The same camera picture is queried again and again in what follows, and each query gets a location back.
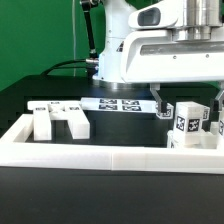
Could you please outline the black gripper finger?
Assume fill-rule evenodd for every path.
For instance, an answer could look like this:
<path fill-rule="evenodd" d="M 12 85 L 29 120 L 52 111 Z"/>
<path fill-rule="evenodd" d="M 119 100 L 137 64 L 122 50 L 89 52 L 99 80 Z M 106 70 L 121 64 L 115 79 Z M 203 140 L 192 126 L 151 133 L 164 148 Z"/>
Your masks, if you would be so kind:
<path fill-rule="evenodd" d="M 213 95 L 210 100 L 210 115 L 211 120 L 216 121 L 219 118 L 219 113 L 224 105 L 224 81 L 219 81 L 213 89 Z"/>

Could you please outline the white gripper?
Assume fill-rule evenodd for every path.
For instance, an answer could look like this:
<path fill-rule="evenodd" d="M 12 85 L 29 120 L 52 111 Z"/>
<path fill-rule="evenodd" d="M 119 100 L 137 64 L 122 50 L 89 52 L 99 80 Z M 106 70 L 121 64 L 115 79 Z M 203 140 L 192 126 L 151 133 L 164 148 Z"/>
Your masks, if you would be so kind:
<path fill-rule="evenodd" d="M 128 25 L 121 77 L 151 83 L 160 114 L 167 102 L 159 83 L 224 81 L 222 0 L 160 0 L 132 13 Z"/>

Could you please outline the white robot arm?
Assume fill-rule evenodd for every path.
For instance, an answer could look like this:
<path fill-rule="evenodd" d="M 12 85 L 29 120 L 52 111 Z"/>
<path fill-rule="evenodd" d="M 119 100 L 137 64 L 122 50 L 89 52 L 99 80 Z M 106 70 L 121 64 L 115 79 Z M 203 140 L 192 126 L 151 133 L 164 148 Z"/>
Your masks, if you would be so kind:
<path fill-rule="evenodd" d="M 220 83 L 211 109 L 224 103 L 222 0 L 158 0 L 136 9 L 125 0 L 102 0 L 105 48 L 93 79 L 113 88 L 148 84 L 164 112 L 162 83 Z"/>

